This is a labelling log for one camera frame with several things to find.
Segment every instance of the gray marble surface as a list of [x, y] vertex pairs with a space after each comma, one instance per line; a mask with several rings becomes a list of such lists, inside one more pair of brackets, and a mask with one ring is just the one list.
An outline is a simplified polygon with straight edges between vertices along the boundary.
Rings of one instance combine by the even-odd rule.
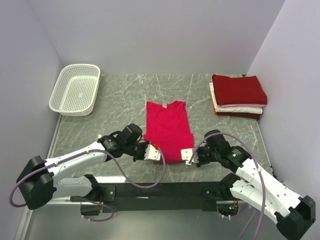
[[[242, 117], [216, 116], [213, 112], [209, 83], [212, 74], [141, 74], [104, 75], [91, 114], [81, 117], [62, 116], [54, 139], [51, 157], [58, 157], [86, 147], [97, 136], [122, 130], [130, 123], [146, 131], [146, 102], [169, 104], [175, 100], [186, 102], [190, 130], [197, 144], [210, 130], [218, 129], [242, 139], [252, 150], [257, 161], [269, 173], [270, 162], [263, 144], [258, 122]], [[236, 141], [226, 137], [231, 145]], [[162, 164], [152, 161], [133, 162], [124, 155], [119, 162], [126, 174], [135, 182], [152, 183], [161, 174]], [[219, 163], [200, 168], [184, 163], [170, 164], [163, 182], [220, 181], [230, 173]], [[93, 165], [76, 172], [109, 176], [122, 181], [122, 175], [113, 161]]]

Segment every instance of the white basket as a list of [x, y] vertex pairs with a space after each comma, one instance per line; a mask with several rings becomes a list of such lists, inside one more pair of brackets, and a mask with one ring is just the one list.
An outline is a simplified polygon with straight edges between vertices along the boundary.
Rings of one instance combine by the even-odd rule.
[[50, 97], [51, 110], [65, 116], [86, 116], [94, 109], [100, 69], [92, 64], [72, 64], [63, 68]]

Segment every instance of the folded clothes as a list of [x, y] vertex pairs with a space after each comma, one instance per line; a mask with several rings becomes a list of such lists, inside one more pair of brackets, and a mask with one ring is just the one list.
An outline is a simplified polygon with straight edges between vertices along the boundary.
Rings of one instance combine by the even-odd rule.
[[217, 116], [231, 116], [231, 117], [241, 117], [248, 119], [260, 119], [260, 114], [247, 113], [247, 112], [216, 112], [215, 108], [213, 108], [214, 114]]
[[256, 76], [212, 76], [215, 100], [218, 105], [267, 104], [267, 96]]
[[261, 107], [246, 107], [246, 106], [237, 106], [237, 107], [220, 107], [216, 102], [216, 93], [214, 85], [212, 82], [209, 83], [211, 97], [213, 101], [214, 110], [217, 113], [249, 113], [249, 114], [262, 114], [263, 110]]
[[226, 104], [219, 105], [220, 108], [229, 108], [229, 107], [249, 107], [249, 108], [264, 108], [266, 104]]

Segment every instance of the robotic arm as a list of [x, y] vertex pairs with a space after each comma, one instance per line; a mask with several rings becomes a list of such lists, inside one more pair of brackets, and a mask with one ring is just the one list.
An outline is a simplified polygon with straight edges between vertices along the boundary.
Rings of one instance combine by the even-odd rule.
[[[208, 132], [204, 137], [220, 133], [218, 130]], [[182, 158], [187, 165], [194, 155], [192, 163], [196, 167], [212, 162], [220, 163], [230, 169], [220, 184], [224, 191], [231, 193], [236, 199], [241, 199], [261, 211], [263, 202], [263, 187], [259, 172], [262, 174], [266, 201], [264, 214], [277, 226], [278, 230], [289, 240], [300, 239], [316, 221], [316, 204], [310, 196], [302, 197], [288, 189], [275, 177], [265, 171], [259, 164], [256, 167], [250, 154], [240, 146], [230, 146], [222, 135], [209, 137], [206, 145], [194, 153], [194, 149], [181, 150]]]
[[102, 136], [89, 146], [72, 153], [46, 160], [42, 160], [40, 156], [31, 158], [17, 182], [37, 169], [52, 164], [53, 166], [33, 175], [19, 186], [26, 205], [29, 209], [34, 210], [56, 198], [103, 196], [104, 194], [94, 176], [67, 177], [83, 168], [111, 160], [109, 156], [99, 151], [107, 151], [115, 158], [127, 154], [133, 157], [134, 162], [137, 160], [159, 161], [161, 158], [159, 151], [148, 141], [140, 142], [141, 136], [141, 128], [130, 124], [122, 131]]
[[[210, 131], [205, 137], [214, 133], [219, 131]], [[112, 197], [110, 192], [105, 194], [93, 175], [68, 177], [80, 169], [111, 160], [110, 156], [103, 153], [105, 151], [115, 158], [127, 154], [133, 157], [134, 162], [159, 161], [160, 151], [148, 141], [140, 142], [141, 136], [141, 128], [130, 124], [122, 131], [101, 136], [89, 146], [64, 156], [46, 160], [42, 160], [40, 156], [33, 157], [23, 169], [17, 182], [43, 167], [47, 168], [33, 174], [19, 185], [26, 205], [33, 210], [44, 206], [51, 199], [68, 196], [81, 196], [87, 199], [99, 199], [102, 196], [102, 201], [108, 202], [107, 199]], [[260, 165], [257, 168], [247, 151], [240, 146], [230, 146], [222, 135], [207, 138], [206, 145], [197, 150], [194, 148], [181, 150], [181, 156], [187, 165], [194, 163], [196, 167], [201, 167], [219, 162], [224, 168], [230, 169], [233, 173], [220, 181], [221, 192], [217, 194], [241, 199], [259, 211], [262, 209], [264, 187], [266, 193], [264, 214], [289, 240], [300, 239], [316, 220], [316, 205], [311, 197], [301, 197], [282, 185]], [[261, 184], [259, 172], [262, 174], [265, 186]]]

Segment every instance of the white cloth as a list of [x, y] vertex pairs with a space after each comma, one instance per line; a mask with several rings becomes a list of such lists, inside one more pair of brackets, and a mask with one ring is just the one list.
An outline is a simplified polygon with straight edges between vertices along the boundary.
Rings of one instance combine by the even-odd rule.
[[211, 97], [213, 101], [214, 110], [217, 113], [248, 113], [248, 114], [262, 114], [263, 110], [261, 107], [248, 107], [248, 106], [230, 106], [230, 107], [219, 107], [215, 97], [214, 84], [209, 83]]

